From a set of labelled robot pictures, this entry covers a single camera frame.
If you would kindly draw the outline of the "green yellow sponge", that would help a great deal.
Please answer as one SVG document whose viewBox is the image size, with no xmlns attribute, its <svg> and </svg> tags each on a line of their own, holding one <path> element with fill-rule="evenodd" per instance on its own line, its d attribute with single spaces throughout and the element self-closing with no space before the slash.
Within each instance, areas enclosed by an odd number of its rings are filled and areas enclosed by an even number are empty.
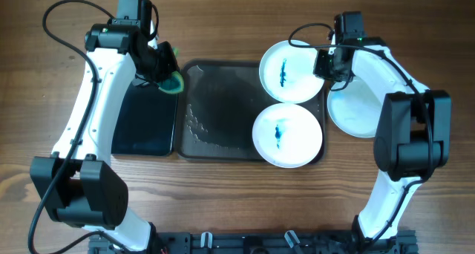
<svg viewBox="0 0 475 254">
<path fill-rule="evenodd" d="M 168 42 L 157 46 L 158 79 L 156 86 L 166 94 L 179 94 L 184 90 L 184 79 L 177 64 L 175 51 Z"/>
</svg>

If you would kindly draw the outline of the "white plate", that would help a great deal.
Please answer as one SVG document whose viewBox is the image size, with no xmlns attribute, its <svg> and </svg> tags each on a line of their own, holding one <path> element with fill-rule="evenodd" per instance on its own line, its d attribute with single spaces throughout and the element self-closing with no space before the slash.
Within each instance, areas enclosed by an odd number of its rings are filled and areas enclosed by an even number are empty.
<svg viewBox="0 0 475 254">
<path fill-rule="evenodd" d="M 308 43 L 292 40 L 274 44 L 263 55 L 259 77 L 264 90 L 279 102 L 299 104 L 311 100 L 324 86 L 314 73 L 318 51 L 302 48 Z"/>
<path fill-rule="evenodd" d="M 354 137 L 375 137 L 381 108 L 381 101 L 358 77 L 343 90 L 329 91 L 327 97 L 331 120 Z"/>
<path fill-rule="evenodd" d="M 252 142 L 268 163 L 293 169 L 317 157 L 324 134 L 310 111 L 300 105 L 278 103 L 259 113 L 252 127 Z"/>
</svg>

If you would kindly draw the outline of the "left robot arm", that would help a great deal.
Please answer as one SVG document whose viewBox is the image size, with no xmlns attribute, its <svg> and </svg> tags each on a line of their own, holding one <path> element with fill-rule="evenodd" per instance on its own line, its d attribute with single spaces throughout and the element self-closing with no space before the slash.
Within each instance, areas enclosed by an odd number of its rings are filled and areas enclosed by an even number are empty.
<svg viewBox="0 0 475 254">
<path fill-rule="evenodd" d="M 52 221 L 83 228 L 113 251 L 167 253 L 155 226 L 128 206 L 128 187 L 111 168 L 111 148 L 129 85 L 141 80 L 165 94 L 185 83 L 175 52 L 157 41 L 159 14 L 150 0 L 119 0 L 117 13 L 86 33 L 81 87 L 68 124 L 49 157 L 35 157 L 30 178 Z"/>
</svg>

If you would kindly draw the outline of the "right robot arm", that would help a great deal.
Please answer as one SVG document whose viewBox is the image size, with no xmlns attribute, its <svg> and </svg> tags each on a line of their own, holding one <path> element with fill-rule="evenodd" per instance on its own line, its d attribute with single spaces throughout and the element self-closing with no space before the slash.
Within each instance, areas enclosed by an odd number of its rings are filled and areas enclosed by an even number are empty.
<svg viewBox="0 0 475 254">
<path fill-rule="evenodd" d="M 334 18 L 314 74 L 332 83 L 327 109 L 345 133 L 373 139 L 378 176 L 354 226 L 363 246 L 396 235 L 413 193 L 448 161 L 452 102 L 415 80 L 360 12 Z"/>
</svg>

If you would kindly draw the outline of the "black water basin tray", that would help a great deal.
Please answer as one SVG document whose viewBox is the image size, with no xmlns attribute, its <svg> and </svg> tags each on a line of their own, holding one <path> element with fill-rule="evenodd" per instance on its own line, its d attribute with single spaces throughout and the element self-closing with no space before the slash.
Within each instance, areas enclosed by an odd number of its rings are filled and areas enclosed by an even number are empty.
<svg viewBox="0 0 475 254">
<path fill-rule="evenodd" d="M 177 111 L 176 94 L 156 87 L 130 85 L 122 102 L 112 154 L 168 156 L 172 153 Z"/>
</svg>

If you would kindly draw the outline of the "dark grey serving tray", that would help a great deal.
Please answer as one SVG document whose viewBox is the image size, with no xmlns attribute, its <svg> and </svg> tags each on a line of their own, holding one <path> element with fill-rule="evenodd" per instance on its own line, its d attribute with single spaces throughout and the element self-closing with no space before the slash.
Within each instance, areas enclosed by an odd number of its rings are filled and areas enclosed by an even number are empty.
<svg viewBox="0 0 475 254">
<path fill-rule="evenodd" d="M 261 85 L 258 62 L 196 59 L 182 70 L 184 90 L 179 95 L 175 150 L 184 158 L 227 162 L 266 162 L 252 142 L 252 127 L 265 108 L 283 102 L 273 99 Z M 325 101 L 320 92 L 296 104 L 319 121 L 325 153 Z"/>
</svg>

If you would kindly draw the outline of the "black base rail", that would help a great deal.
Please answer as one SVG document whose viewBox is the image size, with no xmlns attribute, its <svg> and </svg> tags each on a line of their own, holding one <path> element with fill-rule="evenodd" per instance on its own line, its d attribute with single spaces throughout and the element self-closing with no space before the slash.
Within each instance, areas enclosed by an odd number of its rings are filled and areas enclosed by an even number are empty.
<svg viewBox="0 0 475 254">
<path fill-rule="evenodd" d="M 349 230 L 315 233 L 258 234 L 190 234 L 167 232 L 157 234 L 158 244 L 149 252 L 132 252 L 118 247 L 106 238 L 95 235 L 88 244 L 88 253 L 171 253 L 171 254 L 250 254 L 250 253 L 357 253 L 357 235 Z M 401 231 L 396 237 L 379 239 L 364 253 L 417 254 L 416 233 Z"/>
</svg>

